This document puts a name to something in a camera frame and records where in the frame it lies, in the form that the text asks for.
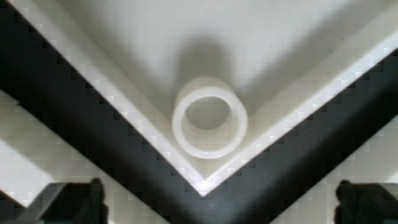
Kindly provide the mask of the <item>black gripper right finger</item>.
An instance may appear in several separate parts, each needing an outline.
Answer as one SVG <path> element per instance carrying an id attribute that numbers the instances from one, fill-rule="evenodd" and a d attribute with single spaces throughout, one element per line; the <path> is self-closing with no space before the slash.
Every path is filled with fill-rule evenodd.
<path id="1" fill-rule="evenodd" d="M 339 182 L 334 224 L 398 224 L 398 183 Z"/>

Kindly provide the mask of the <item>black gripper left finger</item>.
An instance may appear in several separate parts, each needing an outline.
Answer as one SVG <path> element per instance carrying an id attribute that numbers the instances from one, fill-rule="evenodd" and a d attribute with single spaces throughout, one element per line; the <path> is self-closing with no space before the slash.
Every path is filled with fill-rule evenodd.
<path id="1" fill-rule="evenodd" d="M 49 183 L 16 220 L 21 224 L 108 224 L 101 180 Z"/>

